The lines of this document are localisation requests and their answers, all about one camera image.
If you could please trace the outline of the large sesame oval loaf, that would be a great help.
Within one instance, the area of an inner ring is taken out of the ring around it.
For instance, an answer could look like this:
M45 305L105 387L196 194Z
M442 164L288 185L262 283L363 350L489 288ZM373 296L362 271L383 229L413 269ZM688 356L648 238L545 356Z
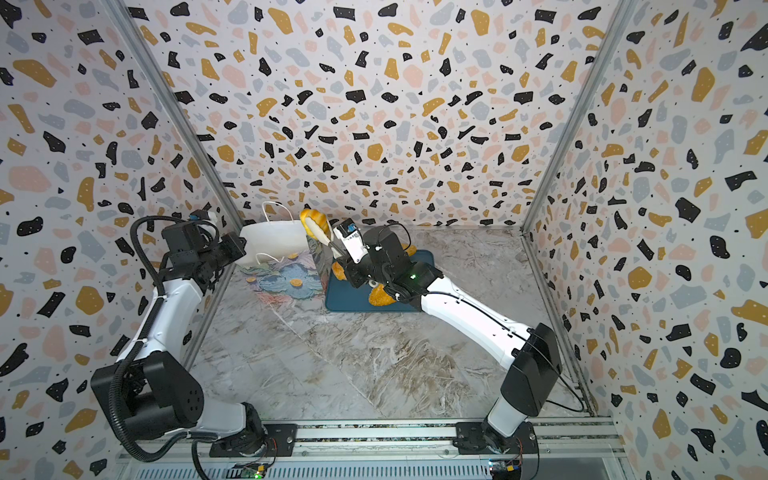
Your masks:
M375 307L384 307L396 303L396 300L385 291L382 284L379 284L371 290L368 302Z

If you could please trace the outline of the striped croissant bread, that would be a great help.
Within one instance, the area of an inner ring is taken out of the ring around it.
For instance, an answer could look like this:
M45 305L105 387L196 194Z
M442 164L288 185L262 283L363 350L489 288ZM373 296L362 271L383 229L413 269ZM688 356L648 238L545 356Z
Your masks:
M314 209L304 209L299 218L308 237L326 246L330 244L332 232L325 214Z

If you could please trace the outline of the floral paper bag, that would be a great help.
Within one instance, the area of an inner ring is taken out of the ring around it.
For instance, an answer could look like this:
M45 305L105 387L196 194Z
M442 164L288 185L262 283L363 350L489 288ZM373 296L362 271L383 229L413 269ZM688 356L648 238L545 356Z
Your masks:
M331 249L307 236L299 215L275 201L261 204L264 220L240 231L246 240L243 258L236 261L257 296L264 302L321 299L325 296L333 255Z

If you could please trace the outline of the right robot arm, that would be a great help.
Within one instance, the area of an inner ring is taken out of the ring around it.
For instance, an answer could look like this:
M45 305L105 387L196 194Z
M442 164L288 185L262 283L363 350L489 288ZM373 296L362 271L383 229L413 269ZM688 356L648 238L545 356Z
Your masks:
M330 245L350 285L379 287L395 301L446 322L507 370L481 423L478 448L505 453L519 447L515 435L540 414L561 378L553 330L514 321L475 299L437 267L416 260L389 226L362 231L347 219L332 228Z

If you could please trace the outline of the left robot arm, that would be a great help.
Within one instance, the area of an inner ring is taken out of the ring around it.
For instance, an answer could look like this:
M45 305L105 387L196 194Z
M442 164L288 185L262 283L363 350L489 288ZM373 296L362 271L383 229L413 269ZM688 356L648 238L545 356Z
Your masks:
M206 292L245 254L245 239L221 233L201 210L189 218L136 220L130 240L153 282L138 332L114 364L96 370L91 389L124 450L149 463L182 440L208 443L220 456L247 457L268 446L267 431L248 403L207 398L181 362L184 336Z

